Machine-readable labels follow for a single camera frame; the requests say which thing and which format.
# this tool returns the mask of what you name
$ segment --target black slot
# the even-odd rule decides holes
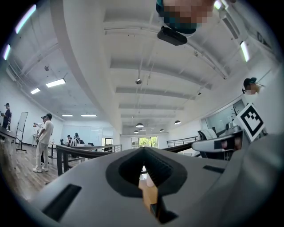
[[[203,167],[203,169],[207,169],[209,171],[217,172],[217,173],[223,173],[225,171],[224,168],[219,168],[211,165],[206,165]]]
[[[43,213],[58,222],[81,189],[76,185],[68,185],[44,208]]]

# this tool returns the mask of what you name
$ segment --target security camera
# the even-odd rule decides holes
[[[137,80],[135,81],[135,83],[136,83],[137,85],[142,84],[142,80],[137,79]]]

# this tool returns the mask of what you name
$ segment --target metal railing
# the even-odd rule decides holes
[[[122,150],[122,145],[108,145],[108,146],[99,146],[99,147],[89,147],[89,146],[70,147],[65,145],[56,145],[56,149],[57,149],[57,172],[58,176],[60,176],[64,172],[72,168],[69,165],[70,162],[74,161],[81,162],[85,161],[86,159],[97,158],[104,155],[120,152]]]
[[[180,139],[180,140],[170,140],[170,141],[167,141],[167,143],[168,143],[168,148],[170,148],[170,147],[177,147],[180,145],[192,143],[197,140],[198,140],[198,137],[189,137],[189,138]]]

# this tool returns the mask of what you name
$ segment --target ceiling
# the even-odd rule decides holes
[[[167,129],[170,122],[178,120],[185,104],[210,96],[245,65],[239,45],[244,40],[241,27],[235,38],[216,9],[186,45],[176,47],[157,38],[162,24],[154,0],[105,0],[101,5],[105,9],[101,45],[110,92],[117,98],[126,128],[134,129],[141,122],[149,129]],[[15,36],[10,67],[27,93],[41,89],[31,97],[54,114],[73,114],[73,120],[83,120],[81,114],[88,113],[103,120],[64,59],[49,7],[45,1]],[[252,55],[257,51],[252,44],[248,48]],[[135,83],[138,76],[141,85]],[[67,83],[49,89],[45,86],[60,78]]]

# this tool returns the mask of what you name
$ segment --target whiteboard stand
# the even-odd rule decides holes
[[[16,151],[25,151],[27,153],[27,150],[23,150],[23,136],[24,136],[24,130],[25,130],[25,124],[26,124],[26,119],[28,116],[28,112],[22,112],[20,120],[18,122],[18,126],[17,126],[17,131],[16,131],[16,139],[19,140],[19,142],[21,143],[21,148],[20,149],[16,149]],[[18,131],[22,132],[22,138],[19,139],[18,136]]]

